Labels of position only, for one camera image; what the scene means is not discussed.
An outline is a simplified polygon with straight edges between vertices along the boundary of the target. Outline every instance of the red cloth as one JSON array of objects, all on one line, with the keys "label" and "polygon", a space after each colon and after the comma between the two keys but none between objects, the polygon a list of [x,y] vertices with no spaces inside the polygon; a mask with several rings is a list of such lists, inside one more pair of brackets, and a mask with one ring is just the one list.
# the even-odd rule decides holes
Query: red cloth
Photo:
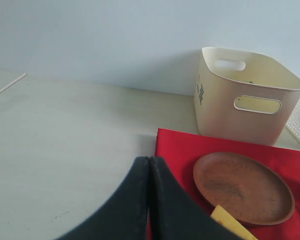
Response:
[{"label": "red cloth", "polygon": [[300,240],[300,151],[159,129],[155,155],[165,158],[179,184],[209,214],[214,207],[199,194],[193,180],[193,167],[200,157],[213,152],[248,156],[283,178],[295,199],[292,217],[278,225],[248,229],[259,240]]}]

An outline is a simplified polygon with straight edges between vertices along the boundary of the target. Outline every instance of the wooden plate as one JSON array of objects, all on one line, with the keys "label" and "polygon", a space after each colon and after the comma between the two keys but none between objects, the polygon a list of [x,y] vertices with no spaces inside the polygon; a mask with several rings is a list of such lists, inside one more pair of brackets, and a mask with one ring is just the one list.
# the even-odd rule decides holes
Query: wooden plate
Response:
[{"label": "wooden plate", "polygon": [[246,225],[280,224],[295,210],[294,196],[281,177],[243,155],[205,155],[195,163],[193,178],[205,199]]}]

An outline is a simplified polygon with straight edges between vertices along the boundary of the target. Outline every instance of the basket handle hole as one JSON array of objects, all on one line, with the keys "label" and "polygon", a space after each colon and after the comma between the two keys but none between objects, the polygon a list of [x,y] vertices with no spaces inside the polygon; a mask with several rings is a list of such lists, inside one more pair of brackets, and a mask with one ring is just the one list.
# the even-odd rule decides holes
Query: basket handle hole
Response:
[{"label": "basket handle hole", "polygon": [[246,68],[246,63],[244,61],[239,60],[219,58],[215,61],[215,66],[221,69],[243,71]]},{"label": "basket handle hole", "polygon": [[236,109],[261,114],[275,114],[281,109],[281,105],[278,100],[255,96],[242,95],[234,100]]}]

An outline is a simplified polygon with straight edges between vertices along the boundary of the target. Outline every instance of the white stick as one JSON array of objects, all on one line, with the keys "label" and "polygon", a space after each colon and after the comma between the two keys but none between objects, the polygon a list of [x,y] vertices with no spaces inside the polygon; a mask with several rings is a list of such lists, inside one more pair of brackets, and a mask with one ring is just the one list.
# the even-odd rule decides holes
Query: white stick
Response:
[{"label": "white stick", "polygon": [[26,73],[22,74],[21,76],[17,77],[15,80],[13,80],[12,82],[10,82],[8,85],[4,86],[3,88],[0,89],[0,93],[2,93],[4,90],[10,88],[13,84],[15,84],[16,82],[18,82],[19,80],[23,79],[25,76],[27,76]]}]

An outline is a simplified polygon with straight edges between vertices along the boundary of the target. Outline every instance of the storage bin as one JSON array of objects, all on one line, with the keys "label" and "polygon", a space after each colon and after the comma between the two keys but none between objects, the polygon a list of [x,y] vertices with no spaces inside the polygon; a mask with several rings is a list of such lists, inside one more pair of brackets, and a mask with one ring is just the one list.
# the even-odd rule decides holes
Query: storage bin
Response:
[{"label": "storage bin", "polygon": [[271,57],[202,48],[194,93],[201,135],[272,146],[300,98],[300,79]]}]

